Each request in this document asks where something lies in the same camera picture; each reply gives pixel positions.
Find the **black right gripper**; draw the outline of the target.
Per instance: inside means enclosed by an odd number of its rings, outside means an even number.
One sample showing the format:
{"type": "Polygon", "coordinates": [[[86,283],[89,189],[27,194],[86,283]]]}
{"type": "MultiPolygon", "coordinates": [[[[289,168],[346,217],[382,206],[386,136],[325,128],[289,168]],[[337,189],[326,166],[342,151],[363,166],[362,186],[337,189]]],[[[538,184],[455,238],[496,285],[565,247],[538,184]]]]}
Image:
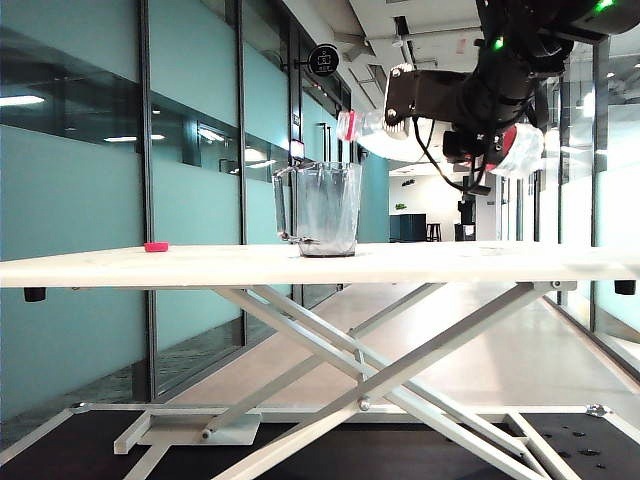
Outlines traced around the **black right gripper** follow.
{"type": "Polygon", "coordinates": [[[392,139],[407,139],[413,111],[416,116],[438,121],[463,120],[460,95],[470,75],[470,72],[440,70],[415,72],[407,63],[393,67],[385,91],[383,130],[392,139]]]}

